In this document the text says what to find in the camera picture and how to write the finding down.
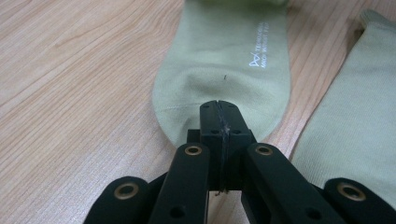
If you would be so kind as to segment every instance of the wood grain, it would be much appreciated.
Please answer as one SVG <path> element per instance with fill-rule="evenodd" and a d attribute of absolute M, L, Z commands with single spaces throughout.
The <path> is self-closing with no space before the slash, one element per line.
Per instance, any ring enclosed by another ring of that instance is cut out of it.
<path fill-rule="evenodd" d="M 81 223 L 112 180 L 166 172 L 175 148 L 151 107 L 182 0 L 0 1 L 0 223 Z M 266 142 L 289 156 L 359 38 L 359 13 L 391 0 L 294 0 L 292 90 Z M 247 223 L 237 192 L 208 223 Z"/>

